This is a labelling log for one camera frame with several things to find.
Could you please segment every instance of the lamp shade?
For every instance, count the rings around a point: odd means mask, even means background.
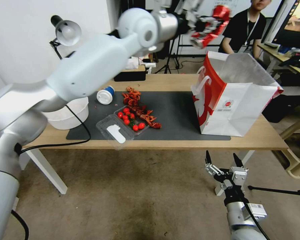
[[[58,15],[51,17],[51,23],[56,28],[56,37],[64,46],[75,45],[81,37],[81,28],[75,22],[63,20]]]

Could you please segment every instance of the monitor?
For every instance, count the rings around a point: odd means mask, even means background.
[[[300,0],[293,4],[273,42],[286,47],[300,48]]]

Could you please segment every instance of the paper bag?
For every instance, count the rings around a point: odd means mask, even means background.
[[[202,134],[243,137],[283,89],[250,54],[208,52],[191,91]]]

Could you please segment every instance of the white bowl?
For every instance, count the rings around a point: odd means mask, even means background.
[[[89,100],[85,97],[72,100],[67,105],[84,122],[89,115],[88,103]],[[63,107],[55,112],[44,112],[43,114],[47,117],[49,123],[57,129],[71,129],[81,124],[67,107]]]

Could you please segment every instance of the desk lamp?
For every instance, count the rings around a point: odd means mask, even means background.
[[[75,22],[63,20],[58,15],[51,17],[51,23],[56,28],[56,38],[50,42],[54,51],[60,59],[62,59],[57,47],[59,45],[72,46],[75,45],[81,37],[81,28]]]

